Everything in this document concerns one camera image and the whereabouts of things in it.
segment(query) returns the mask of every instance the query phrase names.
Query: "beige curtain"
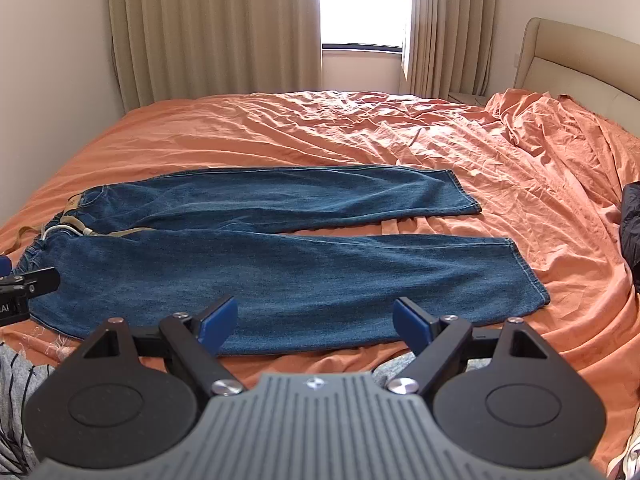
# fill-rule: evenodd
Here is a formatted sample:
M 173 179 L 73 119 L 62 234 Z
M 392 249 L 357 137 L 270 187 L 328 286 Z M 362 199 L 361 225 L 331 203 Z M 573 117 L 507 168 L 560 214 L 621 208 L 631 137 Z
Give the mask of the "beige curtain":
M 495 0 L 409 1 L 401 92 L 441 99 L 450 92 L 484 94 Z
M 171 98 L 319 89 L 319 0 L 109 0 L 126 110 Z

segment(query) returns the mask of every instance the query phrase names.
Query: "wrinkled sheet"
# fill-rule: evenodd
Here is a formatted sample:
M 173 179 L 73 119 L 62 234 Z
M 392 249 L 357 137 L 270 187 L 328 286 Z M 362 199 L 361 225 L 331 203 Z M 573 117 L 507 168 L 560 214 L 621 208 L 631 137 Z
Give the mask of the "wrinkled sheet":
M 73 157 L 0 230 L 0 247 L 11 245 L 19 226 L 42 224 L 92 186 L 207 166 L 287 164 L 454 170 L 482 214 L 314 233 L 513 238 L 551 294 L 551 304 L 527 320 L 606 404 L 606 434 L 593 459 L 604 470 L 623 449 L 638 408 L 639 303 L 618 223 L 622 187 L 640 180 L 640 140 L 570 98 L 510 90 L 486 109 L 363 92 L 156 103 L 130 112 Z M 31 238 L 12 254 L 14 263 Z M 2 332 L 35 364 L 55 364 L 78 344 L 31 321 Z M 368 370 L 404 351 L 398 342 L 223 363 L 252 386 L 265 370 Z

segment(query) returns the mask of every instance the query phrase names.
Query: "blue denim jeans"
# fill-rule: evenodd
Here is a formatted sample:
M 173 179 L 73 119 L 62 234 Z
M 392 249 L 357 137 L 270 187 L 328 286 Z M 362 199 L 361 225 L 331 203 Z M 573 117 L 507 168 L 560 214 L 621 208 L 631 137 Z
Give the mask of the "blue denim jeans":
M 221 168 L 85 191 L 66 216 L 96 233 L 54 230 L 26 271 L 55 266 L 57 292 L 33 317 L 84 337 L 104 318 L 153 325 L 222 294 L 239 320 L 221 354 L 279 354 L 397 340 L 391 304 L 478 323 L 522 316 L 549 295 L 509 238 L 283 234 L 413 216 L 478 213 L 452 171 L 399 166 Z M 57 215 L 47 227 L 59 224 Z

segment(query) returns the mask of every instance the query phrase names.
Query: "window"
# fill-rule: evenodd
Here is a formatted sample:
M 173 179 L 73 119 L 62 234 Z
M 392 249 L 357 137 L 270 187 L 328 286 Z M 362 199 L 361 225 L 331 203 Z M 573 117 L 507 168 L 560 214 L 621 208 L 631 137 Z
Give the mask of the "window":
M 323 48 L 402 52 L 406 0 L 320 0 Z

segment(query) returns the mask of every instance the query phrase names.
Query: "tan strap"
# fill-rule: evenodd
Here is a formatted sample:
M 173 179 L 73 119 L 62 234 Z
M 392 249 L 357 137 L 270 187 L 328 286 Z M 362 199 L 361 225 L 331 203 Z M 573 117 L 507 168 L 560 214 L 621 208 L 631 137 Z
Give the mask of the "tan strap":
M 15 250 L 17 250 L 20 247 L 20 245 L 22 243 L 22 239 L 21 238 L 25 233 L 27 233 L 29 231 L 35 231 L 35 232 L 39 233 L 40 229 L 41 229 L 41 227 L 23 225 L 22 227 L 20 227 L 18 229 L 18 233 L 17 233 L 17 235 L 15 235 L 15 240 L 14 240 L 14 243 L 12 244 L 12 246 L 9 247 L 7 250 L 3 251 L 2 253 L 0 253 L 0 255 L 7 256 L 8 254 L 13 253 Z
M 114 231 L 113 233 L 101 234 L 97 233 L 92 229 L 89 229 L 86 225 L 84 225 L 81 221 L 79 221 L 75 216 L 65 215 L 60 219 L 61 224 L 69 224 L 76 229 L 78 229 L 83 235 L 89 236 L 126 236 L 132 233 L 137 233 L 139 231 L 155 231 L 155 229 L 151 227 L 134 227 L 132 229 L 125 229 L 124 231 Z

